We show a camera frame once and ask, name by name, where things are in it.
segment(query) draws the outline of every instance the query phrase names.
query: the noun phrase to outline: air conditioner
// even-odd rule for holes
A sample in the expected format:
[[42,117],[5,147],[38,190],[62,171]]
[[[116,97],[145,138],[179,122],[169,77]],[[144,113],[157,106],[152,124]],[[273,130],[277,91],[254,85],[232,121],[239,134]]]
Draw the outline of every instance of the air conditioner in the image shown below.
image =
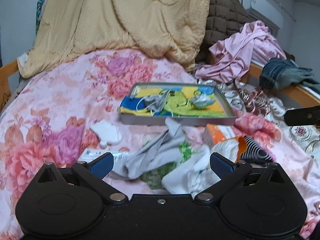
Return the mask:
[[250,16],[257,20],[262,20],[266,26],[274,30],[279,30],[283,27],[281,13],[266,0],[242,0],[242,5]]

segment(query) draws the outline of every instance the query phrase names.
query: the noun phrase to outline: brown quilted blanket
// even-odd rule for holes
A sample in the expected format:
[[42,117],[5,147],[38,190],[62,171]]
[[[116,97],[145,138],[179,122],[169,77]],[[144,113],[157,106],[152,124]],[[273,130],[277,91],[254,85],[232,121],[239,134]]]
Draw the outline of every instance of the brown quilted blanket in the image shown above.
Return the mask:
[[210,0],[205,35],[196,61],[207,61],[209,47],[239,32],[249,17],[239,0]]

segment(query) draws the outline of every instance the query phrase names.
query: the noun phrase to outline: black and white striped pattern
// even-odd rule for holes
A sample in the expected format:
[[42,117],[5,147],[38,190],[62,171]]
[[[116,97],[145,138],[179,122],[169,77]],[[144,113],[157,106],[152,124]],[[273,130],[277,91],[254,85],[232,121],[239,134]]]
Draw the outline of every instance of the black and white striped pattern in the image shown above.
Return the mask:
[[244,136],[247,143],[247,150],[240,155],[240,159],[248,163],[267,164],[273,162],[267,154],[251,137]]

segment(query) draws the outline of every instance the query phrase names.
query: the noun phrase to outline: yellow blanket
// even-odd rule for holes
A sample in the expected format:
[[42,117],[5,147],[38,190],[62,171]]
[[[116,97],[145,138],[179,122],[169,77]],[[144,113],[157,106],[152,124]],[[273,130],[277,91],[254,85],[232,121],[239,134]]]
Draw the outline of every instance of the yellow blanket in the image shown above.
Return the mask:
[[48,0],[24,78],[96,49],[136,48],[192,70],[209,0]]

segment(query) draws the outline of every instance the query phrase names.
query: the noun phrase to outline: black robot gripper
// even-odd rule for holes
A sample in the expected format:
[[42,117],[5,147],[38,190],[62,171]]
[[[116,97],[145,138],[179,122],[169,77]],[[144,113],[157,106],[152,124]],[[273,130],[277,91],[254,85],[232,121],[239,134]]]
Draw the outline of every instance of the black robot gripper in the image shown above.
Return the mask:
[[196,195],[133,195],[102,179],[113,155],[71,168],[45,163],[22,194],[16,218],[22,239],[301,240],[306,204],[278,163],[252,168],[218,153],[221,181]]

